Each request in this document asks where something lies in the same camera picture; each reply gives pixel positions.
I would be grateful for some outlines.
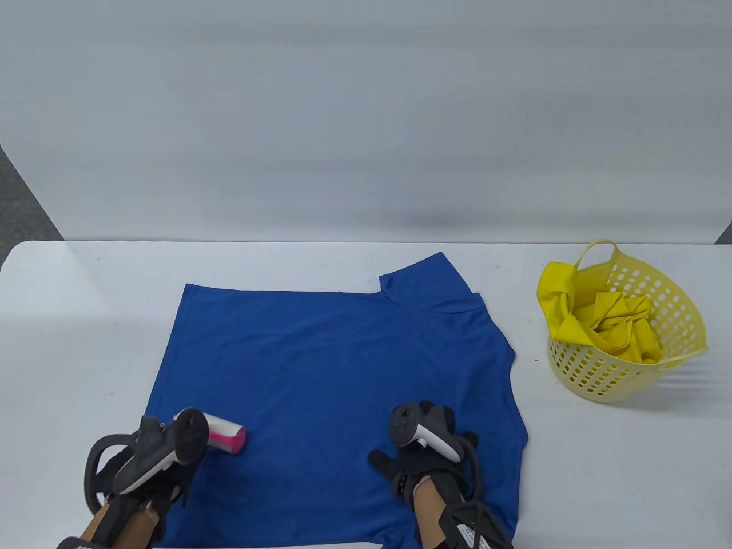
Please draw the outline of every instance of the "basket handle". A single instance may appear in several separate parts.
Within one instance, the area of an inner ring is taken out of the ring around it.
[[[577,263],[575,263],[575,267],[577,270],[580,269],[580,264],[582,263],[582,260],[585,258],[585,254],[587,254],[588,251],[590,251],[592,248],[599,244],[609,244],[610,246],[614,247],[615,250],[613,251],[613,254],[620,253],[620,248],[618,248],[618,245],[613,242],[612,240],[595,240],[594,242],[591,242],[586,248],[585,251],[583,251],[580,254],[580,258],[577,260]]]

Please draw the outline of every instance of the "white wall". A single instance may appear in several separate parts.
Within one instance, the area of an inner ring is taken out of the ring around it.
[[[70,239],[713,242],[729,0],[23,0],[0,143]]]

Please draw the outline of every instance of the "white table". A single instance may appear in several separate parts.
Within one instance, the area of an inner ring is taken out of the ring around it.
[[[674,279],[710,352],[617,406],[554,377],[535,298],[574,244],[28,242],[0,270],[0,532],[55,547],[90,518],[82,470],[100,436],[136,428],[187,282],[378,290],[378,276],[444,251],[517,352],[526,427],[518,549],[732,544],[732,247],[624,247]]]

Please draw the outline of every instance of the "t-shirt sleeve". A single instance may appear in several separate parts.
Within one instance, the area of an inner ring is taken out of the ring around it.
[[[382,293],[400,305],[440,313],[459,313],[482,306],[442,252],[399,271],[379,277]]]

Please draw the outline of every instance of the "yellow cloth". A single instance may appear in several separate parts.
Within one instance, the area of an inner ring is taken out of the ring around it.
[[[604,273],[575,265],[549,263],[539,279],[537,298],[555,341],[597,347],[629,362],[654,364],[661,359],[656,334],[645,319],[648,296],[626,298],[600,291]]]

